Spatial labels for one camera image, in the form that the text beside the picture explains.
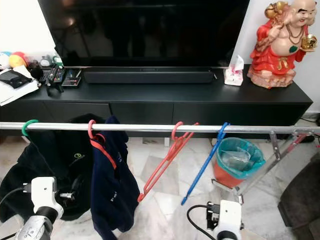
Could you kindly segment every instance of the tissue box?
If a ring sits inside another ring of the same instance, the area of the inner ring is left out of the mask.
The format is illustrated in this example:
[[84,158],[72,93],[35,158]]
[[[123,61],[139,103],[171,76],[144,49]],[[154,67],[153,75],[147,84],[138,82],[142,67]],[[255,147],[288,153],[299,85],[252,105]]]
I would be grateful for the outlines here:
[[224,84],[241,86],[243,81],[244,78],[242,70],[235,71],[233,67],[229,67],[224,70]]

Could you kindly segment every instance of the clothes rack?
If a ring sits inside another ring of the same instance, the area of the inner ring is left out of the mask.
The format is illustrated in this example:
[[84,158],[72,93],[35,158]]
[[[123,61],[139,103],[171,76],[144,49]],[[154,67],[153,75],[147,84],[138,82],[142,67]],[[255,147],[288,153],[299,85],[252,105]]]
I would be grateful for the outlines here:
[[[0,130],[21,130],[24,122],[0,122]],[[94,124],[94,131],[128,131],[128,132],[172,132],[175,125],[148,124]],[[37,122],[28,125],[27,130],[71,130],[88,131],[87,123]],[[221,126],[182,125],[176,132],[218,133]],[[320,126],[237,126],[230,125],[224,130],[230,134],[320,134]]]
[[[0,122],[0,130],[21,130],[24,122]],[[27,126],[27,130],[69,130],[87,131],[87,123],[51,123],[36,122]],[[222,126],[210,125],[181,125],[176,132],[218,133]],[[128,131],[128,132],[172,132],[175,125],[147,124],[93,124],[94,131]],[[233,193],[236,201],[244,202],[243,195],[253,187],[263,176],[274,168],[288,153],[290,153],[306,136],[320,134],[320,126],[237,126],[229,125],[225,133],[234,134],[269,134],[274,154],[255,175],[248,178],[239,186],[229,188],[212,179],[212,183]],[[291,135],[284,144],[278,146],[277,134]]]

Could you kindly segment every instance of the cabinet drawer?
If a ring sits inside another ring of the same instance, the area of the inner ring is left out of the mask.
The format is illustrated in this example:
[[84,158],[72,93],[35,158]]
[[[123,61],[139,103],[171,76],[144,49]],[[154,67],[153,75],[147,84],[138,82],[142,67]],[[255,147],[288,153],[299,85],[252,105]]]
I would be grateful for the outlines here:
[[173,103],[112,103],[113,114],[122,124],[172,123]]
[[229,122],[242,126],[291,126],[306,110],[305,105],[245,103],[176,103],[173,122],[222,125]]
[[45,102],[44,104],[57,123],[64,123],[85,114],[94,114],[103,119],[111,116],[108,103]]
[[52,122],[53,119],[42,101],[15,101],[0,107],[1,122],[26,122],[37,119]]

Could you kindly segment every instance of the trash bin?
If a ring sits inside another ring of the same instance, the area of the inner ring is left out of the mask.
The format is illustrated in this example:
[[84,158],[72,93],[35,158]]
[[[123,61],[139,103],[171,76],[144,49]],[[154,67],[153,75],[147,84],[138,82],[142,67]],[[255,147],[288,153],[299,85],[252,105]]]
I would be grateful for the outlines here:
[[261,150],[253,143],[228,137],[221,141],[213,166],[215,179],[233,188],[252,176],[266,161]]

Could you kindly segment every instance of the red robe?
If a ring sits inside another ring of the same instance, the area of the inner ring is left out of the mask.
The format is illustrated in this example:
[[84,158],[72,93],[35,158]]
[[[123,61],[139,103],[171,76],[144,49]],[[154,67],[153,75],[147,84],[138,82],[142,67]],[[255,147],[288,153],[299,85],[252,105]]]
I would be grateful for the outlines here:
[[[263,39],[268,37],[269,30],[272,28],[272,20],[269,20],[265,25],[259,27],[256,35],[257,41],[260,42]],[[305,25],[303,27],[305,35],[308,35],[308,26]],[[286,57],[287,67],[283,60],[281,60],[281,56],[276,55],[272,49],[271,45],[269,45],[264,51],[260,52],[256,49],[253,50],[250,57],[253,59],[252,68],[255,71],[267,70],[271,71],[274,74],[284,75],[290,69],[294,69],[294,61],[301,62],[304,56],[306,55],[305,51],[298,50],[296,53]]]

